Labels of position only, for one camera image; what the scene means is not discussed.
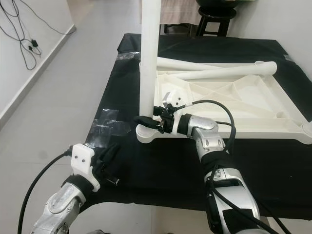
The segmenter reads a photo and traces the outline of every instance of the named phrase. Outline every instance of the clear plastic sheet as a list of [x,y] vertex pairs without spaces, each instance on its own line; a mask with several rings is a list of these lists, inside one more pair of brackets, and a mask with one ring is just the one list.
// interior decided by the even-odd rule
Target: clear plastic sheet
[[105,234],[102,230],[95,230],[93,232],[87,233],[87,234]]
[[86,142],[90,147],[107,147],[111,136],[125,136],[131,131],[127,122],[116,121],[119,110],[103,109],[99,119],[94,119]]
[[141,52],[134,51],[134,52],[121,53],[117,55],[116,60],[126,60],[126,59],[133,59],[133,58],[140,59]]

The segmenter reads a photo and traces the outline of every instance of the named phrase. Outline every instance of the white vertical pole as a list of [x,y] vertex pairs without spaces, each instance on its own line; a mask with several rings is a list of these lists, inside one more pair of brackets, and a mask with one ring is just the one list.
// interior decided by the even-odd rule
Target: white vertical pole
[[161,0],[142,0],[140,116],[153,116]]

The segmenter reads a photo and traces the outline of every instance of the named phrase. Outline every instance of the black stool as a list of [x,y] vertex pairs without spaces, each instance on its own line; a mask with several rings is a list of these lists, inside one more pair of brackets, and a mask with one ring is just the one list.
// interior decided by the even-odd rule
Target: black stool
[[[226,37],[228,33],[230,20],[236,16],[236,11],[232,8],[207,8],[200,7],[198,10],[201,15],[201,20],[196,32],[196,36],[203,36],[204,34],[217,35],[218,37]],[[218,32],[206,32],[208,22],[220,23]]]

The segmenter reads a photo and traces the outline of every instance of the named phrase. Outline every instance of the black tablecloth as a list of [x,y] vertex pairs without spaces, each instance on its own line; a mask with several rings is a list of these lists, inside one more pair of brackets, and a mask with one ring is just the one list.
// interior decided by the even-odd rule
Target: black tablecloth
[[[126,34],[119,55],[140,51],[138,34]],[[275,40],[160,36],[158,56],[191,62],[275,61],[278,83],[308,121],[312,120],[312,83]],[[139,56],[115,62],[96,118],[102,109],[119,110],[130,123],[125,137],[112,136],[121,150],[109,171],[120,186],[102,186],[83,209],[105,201],[205,210],[203,172],[190,139],[138,142],[133,117],[139,113]],[[312,146],[296,140],[237,139],[234,161],[256,199],[286,218],[312,219]],[[259,206],[262,215],[269,214]]]

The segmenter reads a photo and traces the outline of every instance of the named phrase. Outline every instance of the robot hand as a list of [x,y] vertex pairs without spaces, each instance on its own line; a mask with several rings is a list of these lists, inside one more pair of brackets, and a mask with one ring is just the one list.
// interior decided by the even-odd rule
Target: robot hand
[[105,181],[117,186],[119,179],[110,175],[106,168],[119,148],[117,144],[105,149],[74,145],[71,159],[74,173],[45,203],[43,214],[31,234],[66,234],[91,192],[97,192]]

